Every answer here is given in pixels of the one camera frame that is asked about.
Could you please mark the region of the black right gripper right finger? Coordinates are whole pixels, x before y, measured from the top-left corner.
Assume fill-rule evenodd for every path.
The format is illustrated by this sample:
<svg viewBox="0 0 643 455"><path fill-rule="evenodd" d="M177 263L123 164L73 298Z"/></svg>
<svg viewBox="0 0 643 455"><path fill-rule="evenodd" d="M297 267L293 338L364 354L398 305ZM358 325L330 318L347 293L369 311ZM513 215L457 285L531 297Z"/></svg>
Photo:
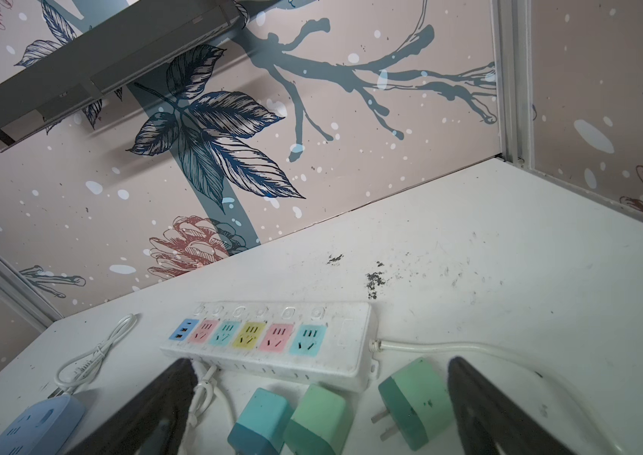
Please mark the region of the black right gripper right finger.
<svg viewBox="0 0 643 455"><path fill-rule="evenodd" d="M464 453L572 452L461 356L448 364L448 393Z"/></svg>

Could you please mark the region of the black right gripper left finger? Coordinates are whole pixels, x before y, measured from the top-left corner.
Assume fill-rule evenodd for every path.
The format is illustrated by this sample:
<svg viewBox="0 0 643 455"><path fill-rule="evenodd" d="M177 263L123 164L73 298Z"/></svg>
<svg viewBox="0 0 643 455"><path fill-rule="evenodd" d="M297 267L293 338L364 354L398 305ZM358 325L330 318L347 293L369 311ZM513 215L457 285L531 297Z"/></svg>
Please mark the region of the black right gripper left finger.
<svg viewBox="0 0 643 455"><path fill-rule="evenodd" d="M71 454L177 454L189 422L198 378L192 362L179 359Z"/></svg>

